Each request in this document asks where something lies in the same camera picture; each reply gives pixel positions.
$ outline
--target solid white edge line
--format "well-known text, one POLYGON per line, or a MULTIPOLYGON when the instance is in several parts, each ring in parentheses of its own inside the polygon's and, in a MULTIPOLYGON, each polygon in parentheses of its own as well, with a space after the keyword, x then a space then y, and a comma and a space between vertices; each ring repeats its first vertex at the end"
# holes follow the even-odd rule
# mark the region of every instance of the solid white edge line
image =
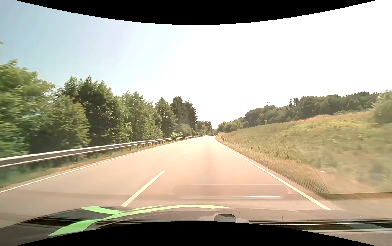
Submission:
POLYGON ((259 165, 253 163, 252 161, 248 160, 247 158, 243 157, 241 154, 238 154, 236 151, 232 150, 231 148, 227 147, 226 145, 222 144, 221 142, 217 141, 218 143, 220 143, 222 146, 224 146, 226 149, 232 151, 232 153, 242 157, 243 159, 247 160, 248 162, 250 162, 252 165, 258 167, 259 169, 261 169, 262 171, 266 172, 267 174, 269 174, 270 176, 276 178, 279 182, 287 185, 288 187, 290 187, 291 189, 293 189, 294 191, 296 191, 297 193, 300 193, 303 197, 309 199, 310 201, 312 201, 313 203, 315 203, 316 205, 320 206, 323 209, 326 210, 331 210, 329 207, 325 206, 324 204, 322 204, 321 202, 319 202, 318 200, 310 197, 309 195, 307 195, 306 193, 300 191, 299 189, 297 189, 296 187, 292 186, 291 184, 287 183, 286 181, 278 178, 277 176, 273 175, 272 173, 270 173, 269 171, 265 170, 264 168, 260 167, 259 165))
POLYGON ((40 180, 35 180, 33 182, 23 184, 23 185, 20 185, 20 186, 16 186, 16 187, 12 187, 12 188, 9 188, 9 189, 6 189, 6 190, 2 190, 2 191, 0 191, 0 193, 7 192, 9 190, 14 190, 16 188, 23 187, 23 186, 26 186, 26 185, 29 185, 29 184, 33 184, 33 183, 36 183, 36 182, 40 182, 40 181, 43 181, 43 180, 46 180, 46 179, 50 179, 50 178, 53 178, 53 177, 56 177, 56 176, 60 176, 60 175, 67 174, 67 173, 70 173, 70 172, 74 172, 74 171, 77 171, 77 170, 81 170, 81 169, 84 169, 84 168, 87 168, 87 167, 92 167, 92 166, 99 165, 99 164, 102 164, 102 163, 105 163, 105 162, 108 162, 108 161, 117 160, 117 159, 129 156, 129 155, 138 154, 138 153, 141 153, 141 152, 144 152, 144 151, 152 150, 152 149, 163 147, 163 146, 164 145, 160 145, 160 146, 156 146, 156 147, 149 148, 149 149, 146 149, 146 150, 137 151, 137 152, 132 153, 132 154, 125 154, 123 156, 112 158, 112 159, 109 159, 109 160, 106 160, 106 161, 102 161, 102 162, 95 163, 95 164, 92 164, 92 165, 84 166, 84 167, 81 167, 81 168, 78 168, 78 169, 74 169, 74 170, 70 170, 70 171, 67 171, 67 172, 59 173, 59 174, 56 174, 56 175, 53 175, 53 176, 50 176, 50 177, 46 177, 46 178, 43 178, 43 179, 40 179, 40 180))
POLYGON ((135 194, 133 194, 131 197, 129 197, 129 199, 126 200, 126 202, 124 202, 122 205, 120 205, 121 207, 126 207, 128 206, 135 198, 137 198, 137 196, 139 194, 141 194, 145 189, 147 189, 147 187, 149 187, 149 185, 151 185, 157 178, 159 178, 163 173, 165 172, 165 170, 163 170, 162 172, 158 173, 153 179, 151 179, 147 184, 145 184, 143 187, 141 187, 141 189, 139 189, 137 192, 135 192, 135 194))

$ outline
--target road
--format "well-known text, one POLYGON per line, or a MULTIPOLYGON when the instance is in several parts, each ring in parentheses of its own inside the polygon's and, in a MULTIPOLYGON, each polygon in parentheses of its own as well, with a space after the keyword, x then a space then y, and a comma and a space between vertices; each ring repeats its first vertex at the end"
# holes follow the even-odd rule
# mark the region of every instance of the road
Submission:
MULTIPOLYGON (((170 199, 178 185, 282 184, 295 200, 229 200, 229 204, 283 210, 338 209, 303 187, 247 160, 215 139, 197 137, 100 162, 0 191, 0 228, 85 206, 195 204, 170 199)), ((225 195, 231 190, 219 190, 225 195)), ((211 200, 210 205, 225 204, 211 200)))

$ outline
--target sky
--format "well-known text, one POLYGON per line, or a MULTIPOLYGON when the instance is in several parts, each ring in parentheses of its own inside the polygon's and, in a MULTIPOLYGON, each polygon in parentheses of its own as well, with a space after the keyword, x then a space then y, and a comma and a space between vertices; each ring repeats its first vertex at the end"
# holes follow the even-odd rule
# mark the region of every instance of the sky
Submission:
POLYGON ((392 89, 392 0, 231 25, 111 20, 0 0, 0 63, 62 86, 105 81, 121 95, 190 99, 214 128, 290 98, 392 89))

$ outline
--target dry grass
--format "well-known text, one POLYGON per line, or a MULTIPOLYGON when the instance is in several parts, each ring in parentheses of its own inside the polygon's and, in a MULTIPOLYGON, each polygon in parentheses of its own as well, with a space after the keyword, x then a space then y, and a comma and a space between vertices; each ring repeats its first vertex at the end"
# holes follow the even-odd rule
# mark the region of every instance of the dry grass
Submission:
POLYGON ((369 112, 319 115, 219 136, 245 155, 264 155, 256 161, 315 192, 325 187, 332 194, 392 192, 392 123, 379 126, 369 112))

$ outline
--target green tape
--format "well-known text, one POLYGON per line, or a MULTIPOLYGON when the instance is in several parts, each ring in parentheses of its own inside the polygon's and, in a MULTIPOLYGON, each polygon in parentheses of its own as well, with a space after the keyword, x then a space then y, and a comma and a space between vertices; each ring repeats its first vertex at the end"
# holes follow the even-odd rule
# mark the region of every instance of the green tape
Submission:
POLYGON ((113 210, 113 209, 108 209, 108 208, 102 208, 99 206, 83 207, 81 209, 92 211, 92 212, 97 212, 97 213, 102 213, 102 214, 108 214, 108 215, 116 215, 116 214, 121 214, 124 212, 122 210, 113 210))
POLYGON ((131 209, 129 211, 135 211, 135 210, 146 209, 146 208, 155 208, 155 207, 160 207, 160 206, 161 205, 158 205, 158 206, 148 206, 148 207, 142 207, 142 208, 134 208, 134 209, 131 209))
POLYGON ((200 205, 200 204, 190 204, 190 205, 175 205, 175 206, 168 206, 168 207, 161 207, 161 208, 148 208, 148 209, 143 209, 141 208, 139 210, 132 210, 128 212, 122 212, 119 214, 114 214, 111 216, 108 216, 103 219, 95 219, 95 220, 85 220, 85 221, 79 221, 76 223, 73 223, 68 226, 64 226, 60 229, 58 229, 56 232, 51 233, 49 236, 56 236, 56 235, 62 235, 62 234, 67 234, 67 233, 73 233, 73 232, 82 232, 85 229, 87 229, 89 226, 94 224, 95 222, 99 221, 104 221, 104 220, 109 220, 109 219, 115 219, 115 218, 120 218, 124 216, 129 216, 129 215, 137 215, 137 214, 142 214, 142 213, 149 213, 149 212, 155 212, 155 211, 161 211, 161 210, 166 210, 166 209, 173 209, 173 208, 208 208, 208 209, 216 209, 216 208, 227 208, 223 206, 214 206, 214 205, 200 205))

